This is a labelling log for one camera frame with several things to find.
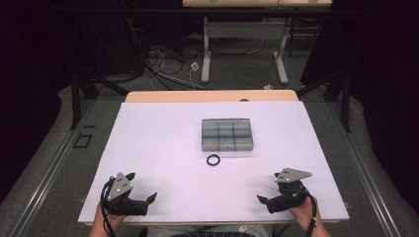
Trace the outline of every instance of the black rubber ring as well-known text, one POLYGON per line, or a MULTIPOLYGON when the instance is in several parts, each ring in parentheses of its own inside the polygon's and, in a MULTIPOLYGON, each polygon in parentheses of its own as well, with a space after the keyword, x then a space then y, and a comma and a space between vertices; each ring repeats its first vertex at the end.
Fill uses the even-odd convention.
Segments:
POLYGON ((208 158, 207 158, 207 164, 209 164, 209 165, 211 165, 211 166, 216 166, 216 165, 218 165, 219 164, 219 161, 220 161, 220 159, 219 159, 219 156, 218 155, 215 155, 215 154, 212 154, 211 156, 209 156, 208 158), (216 159, 218 159, 215 163, 210 163, 210 158, 212 158, 212 157, 215 157, 216 159))

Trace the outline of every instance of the white desk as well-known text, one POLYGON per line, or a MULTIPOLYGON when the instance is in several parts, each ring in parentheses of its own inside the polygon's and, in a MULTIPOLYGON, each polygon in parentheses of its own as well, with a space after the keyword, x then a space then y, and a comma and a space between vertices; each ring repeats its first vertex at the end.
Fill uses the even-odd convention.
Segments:
POLYGON ((270 214, 256 197, 278 196, 274 174, 286 167, 312 173, 302 182, 319 199, 324 221, 349 218, 302 102, 123 103, 79 222, 93 222, 102 187, 118 172, 136 173, 130 198, 158 192, 146 216, 125 224, 292 222, 287 211, 270 214), (250 119, 253 151, 219 152, 220 163, 209 166, 201 121, 214 118, 250 119))
MULTIPOLYGON (((219 8, 219 7, 277 7, 282 9, 327 8, 331 0, 183 0, 184 7, 219 8)), ((204 18, 204 62, 202 82, 210 80, 210 38, 277 39, 280 40, 278 51, 274 51, 274 60, 282 84, 288 84, 288 76, 283 63, 283 55, 290 26, 287 19, 280 22, 209 22, 204 18)))

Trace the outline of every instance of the person's arm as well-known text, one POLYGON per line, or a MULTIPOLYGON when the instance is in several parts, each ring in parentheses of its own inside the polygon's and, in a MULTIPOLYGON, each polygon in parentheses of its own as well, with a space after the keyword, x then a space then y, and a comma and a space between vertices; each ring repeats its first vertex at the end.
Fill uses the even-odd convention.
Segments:
MULTIPOLYGON (((330 234, 327 232, 323 225, 323 221, 321 220, 318 205, 316 210, 315 227, 313 228, 311 237, 330 237, 330 234)), ((302 205, 290 208, 289 211, 299 227, 306 232, 313 216, 310 197, 307 197, 302 205)))
MULTIPOLYGON (((126 215, 112 215, 108 214, 108 220, 111 223, 112 229, 115 231, 120 227, 120 224, 124 221, 126 215)), ((108 237, 108 233, 105 231, 104 216, 101 211, 101 204, 99 203, 96 207, 95 220, 93 221, 92 229, 90 230, 89 237, 108 237)))

